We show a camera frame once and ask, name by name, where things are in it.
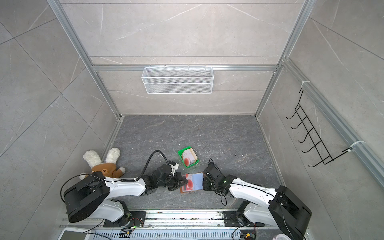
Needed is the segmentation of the brown leather card holder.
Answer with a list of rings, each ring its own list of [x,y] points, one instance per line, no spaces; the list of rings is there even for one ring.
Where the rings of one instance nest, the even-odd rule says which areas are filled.
[[[186,185],[180,188],[180,192],[182,194],[203,190],[203,180],[204,180],[203,173],[195,173],[195,174],[186,173],[185,177],[188,182]]]

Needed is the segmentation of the green plastic card tray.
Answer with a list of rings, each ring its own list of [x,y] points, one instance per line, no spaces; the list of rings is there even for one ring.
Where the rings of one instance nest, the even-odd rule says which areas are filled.
[[[179,155],[179,157],[180,157],[182,163],[183,163],[183,160],[182,160],[182,153],[183,153],[183,151],[186,150],[186,149],[190,149],[190,148],[192,148],[192,147],[186,147],[186,148],[184,148],[184,149],[178,151],[178,155]],[[186,167],[184,163],[183,163],[183,165],[184,165],[186,168],[190,168],[190,167],[196,165],[197,163],[199,163],[199,159],[197,160],[197,162],[196,162],[195,164],[193,164],[193,165],[191,165],[191,166],[189,166],[189,167]]]

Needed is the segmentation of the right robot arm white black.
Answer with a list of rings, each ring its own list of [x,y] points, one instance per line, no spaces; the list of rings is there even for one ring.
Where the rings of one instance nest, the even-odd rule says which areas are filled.
[[[208,164],[203,175],[204,191],[244,200],[236,211],[241,226],[260,223],[278,227],[292,240],[306,238],[312,211],[289,188],[265,188],[233,175],[225,176],[214,162]]]

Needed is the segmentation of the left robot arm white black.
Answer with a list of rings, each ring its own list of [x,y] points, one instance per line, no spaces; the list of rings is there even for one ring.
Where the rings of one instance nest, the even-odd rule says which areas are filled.
[[[105,177],[95,172],[82,179],[63,194],[68,221],[77,223],[89,217],[101,218],[112,223],[126,224],[131,216],[123,201],[114,201],[123,196],[149,195],[164,187],[170,192],[188,184],[186,177],[177,172],[179,165],[163,164],[151,175],[135,179]]]

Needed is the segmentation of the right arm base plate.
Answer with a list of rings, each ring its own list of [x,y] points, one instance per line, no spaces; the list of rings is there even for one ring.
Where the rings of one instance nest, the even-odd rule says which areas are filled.
[[[224,220],[225,227],[264,227],[264,223],[259,222],[250,222],[246,219],[246,217],[242,214],[239,214],[236,211],[223,211],[222,218]]]

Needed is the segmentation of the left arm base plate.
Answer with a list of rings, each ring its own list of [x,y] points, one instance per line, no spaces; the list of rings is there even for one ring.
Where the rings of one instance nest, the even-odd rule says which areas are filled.
[[[142,227],[146,219],[146,214],[147,214],[146,211],[133,211],[133,212],[130,212],[128,215],[123,215],[116,222],[105,220],[103,227],[104,228]]]

